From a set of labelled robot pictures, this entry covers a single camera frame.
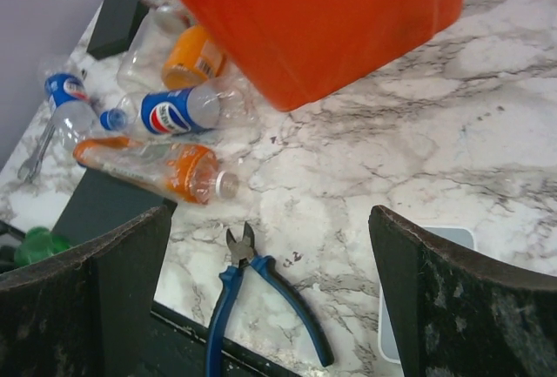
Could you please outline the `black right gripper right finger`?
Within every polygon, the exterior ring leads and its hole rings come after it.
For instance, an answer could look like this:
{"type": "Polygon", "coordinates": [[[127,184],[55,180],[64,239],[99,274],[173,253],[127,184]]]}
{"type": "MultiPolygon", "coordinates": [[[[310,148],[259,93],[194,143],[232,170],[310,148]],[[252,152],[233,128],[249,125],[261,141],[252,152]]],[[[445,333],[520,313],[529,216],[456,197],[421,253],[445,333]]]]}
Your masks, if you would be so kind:
{"type": "Polygon", "coordinates": [[[376,205],[369,233],[406,376],[554,376],[556,278],[376,205]]]}

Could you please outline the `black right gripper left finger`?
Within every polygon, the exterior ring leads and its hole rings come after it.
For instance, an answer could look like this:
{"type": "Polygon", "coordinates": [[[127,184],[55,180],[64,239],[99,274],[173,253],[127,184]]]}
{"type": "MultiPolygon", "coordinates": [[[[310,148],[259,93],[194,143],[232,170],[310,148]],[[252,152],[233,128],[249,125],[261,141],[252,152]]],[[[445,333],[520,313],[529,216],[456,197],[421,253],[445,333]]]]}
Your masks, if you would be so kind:
{"type": "Polygon", "coordinates": [[[153,207],[1,276],[3,376],[128,376],[147,338],[171,229],[153,207]]]}

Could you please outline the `small orange juice bottle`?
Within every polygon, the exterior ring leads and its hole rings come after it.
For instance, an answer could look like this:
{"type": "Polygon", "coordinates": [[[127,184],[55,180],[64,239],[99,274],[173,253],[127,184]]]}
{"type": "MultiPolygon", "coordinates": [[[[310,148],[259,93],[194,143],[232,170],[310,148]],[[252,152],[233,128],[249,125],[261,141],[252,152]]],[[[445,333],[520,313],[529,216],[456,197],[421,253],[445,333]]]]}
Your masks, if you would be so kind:
{"type": "Polygon", "coordinates": [[[170,90],[188,88],[216,77],[225,61],[207,30],[199,25],[178,38],[162,69],[162,81],[170,90]]]}

